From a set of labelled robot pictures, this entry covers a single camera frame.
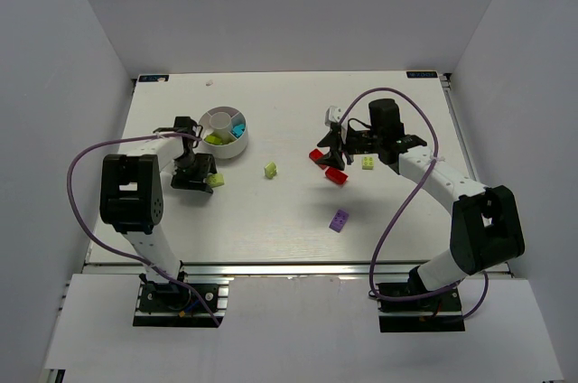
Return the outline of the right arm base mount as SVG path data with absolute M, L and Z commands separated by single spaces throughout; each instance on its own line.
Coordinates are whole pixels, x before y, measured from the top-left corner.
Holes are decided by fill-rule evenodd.
M 465 323 L 456 288 L 437 296 L 411 302 L 384 301 L 369 290 L 378 304 L 381 333 L 464 332 Z

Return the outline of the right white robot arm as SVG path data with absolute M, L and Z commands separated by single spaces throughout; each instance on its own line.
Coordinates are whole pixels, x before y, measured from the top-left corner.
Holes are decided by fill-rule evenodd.
M 328 108 L 325 124 L 329 132 L 318 145 L 329 151 L 318 162 L 343 171 L 354 155 L 374 154 L 450 214 L 448 249 L 410 271 L 409 295 L 432 296 L 467 276 L 524 254 L 516 199 L 509 188 L 489 187 L 466 177 L 435 154 L 423 138 L 406 133 L 394 100 L 374 100 L 368 111 L 369 124 L 354 130 L 345 122 L 341 108 Z

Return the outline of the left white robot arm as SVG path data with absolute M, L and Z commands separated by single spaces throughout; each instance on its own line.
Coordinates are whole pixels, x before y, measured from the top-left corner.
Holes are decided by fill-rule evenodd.
M 163 292 L 182 269 L 160 226 L 163 212 L 161 172 L 171 165 L 171 187 L 212 194 L 209 178 L 217 173 L 212 154 L 196 154 L 203 127 L 190 117 L 176 117 L 172 127 L 127 154 L 109 154 L 102 164 L 100 217 L 144 260 L 144 280 Z

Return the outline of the light green lego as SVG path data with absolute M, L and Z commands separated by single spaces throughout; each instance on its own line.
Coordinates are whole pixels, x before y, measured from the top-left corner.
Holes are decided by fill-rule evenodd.
M 361 167 L 363 170 L 373 170 L 375 166 L 374 158 L 372 156 L 363 156 L 361 160 Z
M 277 175 L 277 166 L 274 162 L 266 164 L 264 167 L 264 175 L 267 179 L 273 179 Z
M 225 184 L 225 179 L 222 173 L 214 173 L 207 178 L 206 183 L 210 188 L 217 188 Z

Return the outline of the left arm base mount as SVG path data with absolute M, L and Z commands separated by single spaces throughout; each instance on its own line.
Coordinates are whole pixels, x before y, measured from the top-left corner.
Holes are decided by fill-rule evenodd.
M 227 309 L 228 280 L 216 277 L 189 276 L 184 271 L 177 280 L 194 288 L 192 293 L 174 283 L 154 283 L 146 274 L 139 275 L 139 289 L 133 316 L 134 327 L 145 328 L 211 328 L 222 322 Z

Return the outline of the cyan lego brick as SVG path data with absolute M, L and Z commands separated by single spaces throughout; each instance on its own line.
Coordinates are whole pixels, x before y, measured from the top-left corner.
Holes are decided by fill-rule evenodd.
M 239 123 L 231 127 L 231 134 L 236 138 L 239 139 L 246 131 L 246 124 Z

